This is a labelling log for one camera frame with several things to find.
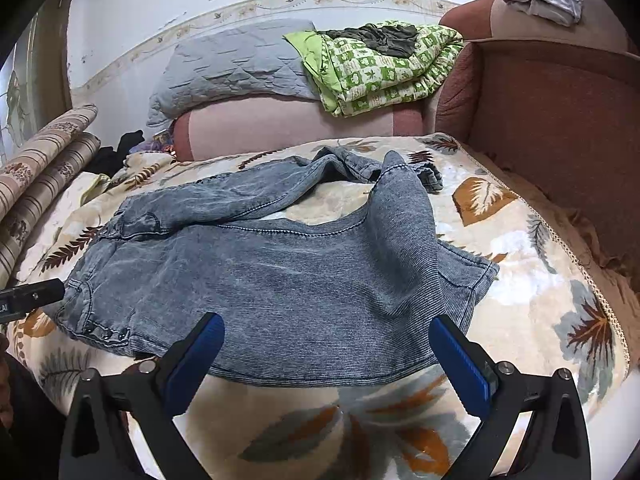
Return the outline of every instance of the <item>blue gripper pad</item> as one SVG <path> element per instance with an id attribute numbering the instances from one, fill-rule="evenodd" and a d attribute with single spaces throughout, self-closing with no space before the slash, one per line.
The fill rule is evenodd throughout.
<path id="1" fill-rule="evenodd" d="M 162 400 L 169 416 L 187 410 L 224 341 L 225 324 L 218 314 L 212 314 L 166 380 Z"/>
<path id="2" fill-rule="evenodd" d="M 497 376 L 491 370 L 490 375 L 495 377 L 495 382 L 489 382 L 485 378 L 487 369 L 490 370 L 489 365 L 476 364 L 472 360 L 470 346 L 475 344 L 466 339 L 446 314 L 436 316 L 431 321 L 429 343 L 466 412 L 484 420 L 491 408 L 491 396 L 497 388 Z"/>

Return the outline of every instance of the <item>metal screw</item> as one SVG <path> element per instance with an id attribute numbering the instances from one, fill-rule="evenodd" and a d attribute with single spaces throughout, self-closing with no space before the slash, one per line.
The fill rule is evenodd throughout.
<path id="1" fill-rule="evenodd" d="M 138 371 L 141 374 L 150 374 L 151 372 L 153 372 L 156 369 L 156 362 L 155 361 L 142 361 L 139 365 L 138 365 Z"/>
<path id="2" fill-rule="evenodd" d="M 568 381 L 569 379 L 573 379 L 574 378 L 571 375 L 571 372 L 569 370 L 567 370 L 566 368 L 560 368 L 558 370 L 558 375 L 560 376 L 561 379 L 564 379 L 565 381 Z"/>
<path id="3" fill-rule="evenodd" d="M 513 366 L 510 362 L 508 361 L 500 361 L 498 363 L 498 371 L 500 373 L 503 373 L 505 375 L 511 375 L 514 373 L 516 367 Z"/>
<path id="4" fill-rule="evenodd" d="M 96 370 L 95 368 L 87 368 L 84 372 L 80 374 L 80 378 L 83 381 L 90 381 L 95 377 L 97 373 L 98 373 L 98 370 Z"/>

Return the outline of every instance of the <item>gray pillow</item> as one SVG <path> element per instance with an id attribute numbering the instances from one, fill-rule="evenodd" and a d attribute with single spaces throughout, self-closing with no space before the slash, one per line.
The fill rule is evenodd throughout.
<path id="1" fill-rule="evenodd" d="M 147 126 L 177 119 L 206 102 L 247 94 L 318 100 L 300 55 L 283 38 L 315 30 L 309 20 L 273 20 L 180 43 L 149 98 Z"/>

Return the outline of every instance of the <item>dark gray cloth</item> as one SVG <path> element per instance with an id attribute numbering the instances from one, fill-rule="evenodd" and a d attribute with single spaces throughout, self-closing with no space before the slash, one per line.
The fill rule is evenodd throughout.
<path id="1" fill-rule="evenodd" d="M 113 151 L 111 146 L 100 148 L 83 171 L 95 174 L 103 173 L 113 178 L 124 167 L 124 160 L 129 155 L 129 150 L 144 140 L 142 130 L 124 134 L 120 137 L 117 151 Z"/>
<path id="2" fill-rule="evenodd" d="M 375 182 L 361 208 L 306 225 L 263 219 L 320 182 Z M 45 307 L 72 338 L 163 354 L 206 312 L 211 372 L 265 386 L 388 383 L 436 363 L 430 320 L 466 332 L 498 266 L 438 240 L 433 164 L 323 148 L 127 198 Z"/>
<path id="3" fill-rule="evenodd" d="M 407 58 L 415 52 L 415 38 L 418 36 L 418 30 L 413 25 L 377 27 L 373 23 L 367 23 L 359 28 L 320 30 L 318 34 L 326 34 L 333 40 L 336 38 L 360 40 L 369 48 L 377 50 L 385 56 Z"/>

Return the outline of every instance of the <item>striped rolled mat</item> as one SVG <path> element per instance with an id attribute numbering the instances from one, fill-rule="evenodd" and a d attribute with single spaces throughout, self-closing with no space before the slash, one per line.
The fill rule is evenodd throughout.
<path id="1" fill-rule="evenodd" d="M 11 276 L 29 234 L 55 197 L 80 173 L 100 148 L 92 134 L 74 136 L 66 148 L 44 168 L 0 221 L 0 289 Z"/>
<path id="2" fill-rule="evenodd" d="M 0 168 L 0 220 L 36 177 L 80 132 L 91 124 L 98 108 L 83 105 L 53 119 Z"/>

